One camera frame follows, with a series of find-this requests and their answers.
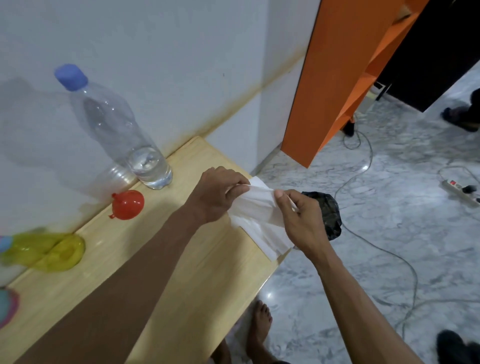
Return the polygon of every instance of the light blue bottle cap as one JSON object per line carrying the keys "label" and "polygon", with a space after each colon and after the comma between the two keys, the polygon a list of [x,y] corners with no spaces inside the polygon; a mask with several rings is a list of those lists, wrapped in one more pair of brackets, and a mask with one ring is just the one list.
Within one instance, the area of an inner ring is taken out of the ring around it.
{"label": "light blue bottle cap", "polygon": [[75,64],[64,64],[54,72],[57,80],[68,91],[77,91],[88,84],[88,78]]}
{"label": "light blue bottle cap", "polygon": [[6,252],[10,249],[13,244],[12,236],[1,236],[0,235],[0,253]]}

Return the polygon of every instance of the cable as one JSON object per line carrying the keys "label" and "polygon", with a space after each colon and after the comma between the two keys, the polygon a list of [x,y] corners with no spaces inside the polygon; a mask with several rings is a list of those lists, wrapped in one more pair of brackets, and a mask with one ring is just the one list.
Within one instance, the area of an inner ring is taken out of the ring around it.
{"label": "cable", "polygon": [[[368,171],[370,169],[370,167],[372,166],[372,163],[373,163],[373,148],[372,148],[372,144],[370,143],[370,140],[367,138],[367,136],[362,133],[362,132],[359,132],[358,130],[355,130],[355,134],[357,135],[357,138],[358,138],[358,145],[353,147],[353,148],[350,148],[348,147],[346,144],[345,144],[345,135],[343,136],[343,140],[342,140],[342,143],[343,145],[345,146],[345,148],[349,149],[349,150],[355,150],[355,149],[358,149],[361,145],[361,139],[360,139],[360,135],[362,135],[365,140],[367,141],[368,143],[368,147],[370,149],[370,161],[369,161],[369,164],[368,164],[368,168],[366,168],[365,170],[362,170],[360,173],[356,174],[355,176],[353,176],[352,178],[350,178],[348,181],[346,181],[343,185],[341,185],[339,187],[339,189],[337,189],[335,191],[335,194],[334,194],[334,199],[336,200],[336,195],[338,194],[338,192],[340,192],[340,190],[342,188],[344,188],[346,185],[348,185],[350,182],[352,182],[354,179],[356,179],[357,177],[359,177],[360,175],[364,174],[366,171]],[[447,167],[443,167],[441,169],[438,170],[438,174],[440,175],[440,177],[444,180],[445,178],[443,178],[442,174],[441,174],[441,171],[445,170],[445,169],[450,169],[450,168],[463,168],[465,169],[468,173],[470,173],[470,175],[480,184],[480,181],[479,179],[466,167],[463,167],[463,166],[447,166]],[[348,232],[350,232],[352,235],[356,236],[357,238],[359,239],[362,239],[364,242],[366,242],[367,244],[373,246],[375,249],[378,249],[382,252],[385,252],[387,254],[390,254],[398,259],[400,259],[401,261],[403,261],[404,263],[406,263],[408,265],[408,267],[410,268],[410,271],[412,273],[412,276],[413,276],[413,294],[412,294],[412,306],[410,307],[410,309],[407,311],[407,313],[405,314],[404,318],[400,321],[398,321],[395,325],[394,325],[394,329],[395,331],[398,330],[398,327],[400,325],[402,325],[402,339],[405,340],[405,325],[407,323],[407,320],[412,316],[413,312],[415,310],[417,310],[418,308],[426,305],[426,304],[432,304],[432,303],[448,303],[448,302],[457,302],[457,303],[479,303],[480,304],[480,300],[469,300],[469,299],[434,299],[434,300],[425,300],[419,304],[417,304],[417,293],[418,293],[418,284],[419,284],[419,279],[418,279],[418,274],[417,274],[417,271],[415,270],[415,268],[413,267],[412,264],[410,264],[405,258],[393,253],[393,252],[390,252],[386,249],[383,249],[375,244],[373,244],[372,242],[370,242],[369,240],[365,239],[363,236],[353,232],[352,230],[350,230],[344,222],[342,222],[342,225],[343,227],[345,228],[345,230],[347,230]]]}

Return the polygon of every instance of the teal object with pink rim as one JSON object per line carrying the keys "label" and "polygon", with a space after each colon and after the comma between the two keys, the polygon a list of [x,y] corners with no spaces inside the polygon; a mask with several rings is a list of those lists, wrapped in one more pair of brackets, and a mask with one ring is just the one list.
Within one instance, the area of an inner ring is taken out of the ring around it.
{"label": "teal object with pink rim", "polygon": [[18,293],[8,288],[0,289],[0,328],[8,324],[18,309]]}

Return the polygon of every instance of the black door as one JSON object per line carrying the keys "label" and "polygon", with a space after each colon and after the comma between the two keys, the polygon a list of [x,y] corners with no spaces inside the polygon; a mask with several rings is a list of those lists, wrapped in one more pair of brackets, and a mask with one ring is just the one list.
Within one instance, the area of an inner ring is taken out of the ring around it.
{"label": "black door", "polygon": [[425,111],[480,60],[479,11],[480,0],[430,0],[378,81]]}

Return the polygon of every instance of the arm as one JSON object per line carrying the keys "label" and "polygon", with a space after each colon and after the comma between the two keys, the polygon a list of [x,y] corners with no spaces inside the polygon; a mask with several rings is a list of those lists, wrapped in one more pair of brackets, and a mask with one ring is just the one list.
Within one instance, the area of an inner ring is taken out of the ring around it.
{"label": "arm", "polygon": [[276,190],[275,197],[288,237],[317,269],[352,362],[422,363],[343,266],[328,241],[318,202],[294,190]]}
{"label": "arm", "polygon": [[192,236],[248,190],[238,183],[250,184],[223,167],[204,172],[187,202],[157,234],[17,363],[124,363]]}

